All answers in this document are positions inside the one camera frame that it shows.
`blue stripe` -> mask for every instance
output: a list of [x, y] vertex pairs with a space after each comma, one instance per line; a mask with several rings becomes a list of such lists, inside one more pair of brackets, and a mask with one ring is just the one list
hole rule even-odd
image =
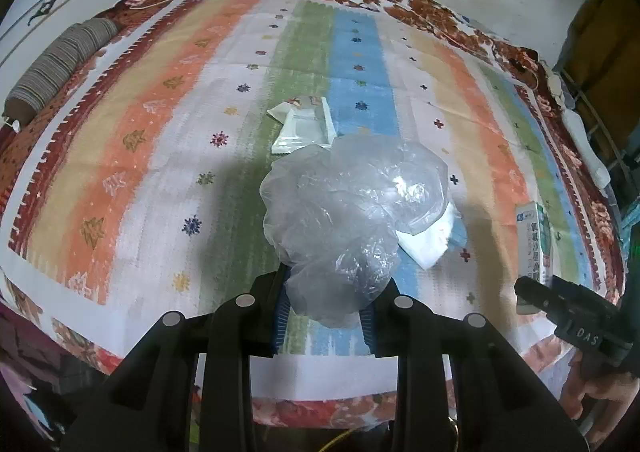
[[560, 200], [560, 204], [562, 205], [562, 212], [564, 214], [564, 218], [566, 219], [567, 226], [569, 227], [569, 235], [571, 237], [572, 244], [574, 246], [575, 257], [578, 263], [578, 282], [587, 288], [593, 289], [593, 276], [591, 273], [591, 267], [588, 265], [588, 252], [584, 246], [584, 241], [582, 240], [582, 235], [580, 233], [580, 229], [578, 228], [578, 223], [573, 215], [569, 215], [568, 213], [574, 210], [571, 201], [569, 200], [569, 195], [567, 194], [566, 188], [560, 176], [560, 168], [558, 167], [558, 163], [554, 158], [554, 155], [551, 154], [551, 149], [546, 143], [545, 137], [542, 133], [542, 129], [540, 125], [533, 118], [531, 111], [527, 105], [523, 102], [520, 95], [518, 95], [518, 91], [512, 82], [505, 79], [503, 76], [496, 76], [502, 80], [502, 88], [506, 90], [513, 103], [520, 110], [524, 118], [527, 119], [529, 123], [529, 127], [531, 131], [535, 134], [538, 142], [542, 146], [543, 153], [545, 155], [546, 165], [549, 169], [549, 172], [552, 176], [554, 188], [556, 189], [556, 193], [558, 194], [558, 198]]
[[[337, 10], [332, 42], [327, 101], [338, 135], [358, 133], [359, 128], [364, 127], [372, 133], [399, 137], [394, 94], [375, 20]], [[398, 255], [401, 262], [394, 276], [398, 288], [406, 295], [417, 297], [418, 266], [399, 247]], [[360, 326], [353, 330], [332, 330], [311, 323], [309, 330], [314, 355], [327, 355], [330, 348], [334, 348], [336, 355], [349, 355], [351, 339], [355, 340], [354, 354], [369, 354]]]

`white cabinet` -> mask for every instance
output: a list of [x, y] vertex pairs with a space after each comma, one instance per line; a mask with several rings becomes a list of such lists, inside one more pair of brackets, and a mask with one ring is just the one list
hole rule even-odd
[[[119, 0], [40, 0], [0, 36], [0, 110], [7, 94], [38, 55], [73, 23], [92, 18]], [[50, 2], [48, 14], [33, 18]]]

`colorful blanket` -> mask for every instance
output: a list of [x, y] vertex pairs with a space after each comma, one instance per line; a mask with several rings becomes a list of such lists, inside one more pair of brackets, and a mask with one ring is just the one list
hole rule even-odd
[[[209, 313], [276, 268], [258, 187], [281, 125], [266, 111], [303, 94], [327, 97], [339, 135], [417, 140], [447, 163], [467, 245], [426, 272], [399, 251], [403, 293], [482, 312], [536, 371], [553, 366], [554, 327], [515, 314], [514, 210], [533, 199], [554, 272], [617, 300], [609, 215], [535, 52], [430, 0], [125, 0], [105, 15], [127, 28], [0, 155], [0, 291], [95, 368], [162, 313]], [[292, 313], [252, 378], [261, 422], [393, 415], [396, 363], [360, 328]]]

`striped pillow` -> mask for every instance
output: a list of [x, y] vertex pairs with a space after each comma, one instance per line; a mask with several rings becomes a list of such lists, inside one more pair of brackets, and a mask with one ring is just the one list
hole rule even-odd
[[110, 19], [94, 18], [67, 28], [31, 64], [9, 92], [38, 112], [57, 95], [72, 73], [111, 41], [118, 25]]

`yellow cable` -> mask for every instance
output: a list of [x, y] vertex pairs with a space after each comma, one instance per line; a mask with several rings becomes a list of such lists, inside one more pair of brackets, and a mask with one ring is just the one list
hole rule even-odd
[[318, 452], [326, 452], [327, 450], [329, 450], [329, 448], [331, 448], [335, 444], [340, 443], [340, 441], [342, 441], [348, 435], [351, 435], [354, 432], [356, 432], [356, 430], [357, 430], [356, 428], [350, 428], [349, 430], [345, 430], [342, 434], [338, 434], [331, 441], [329, 441], [329, 443], [324, 445]]

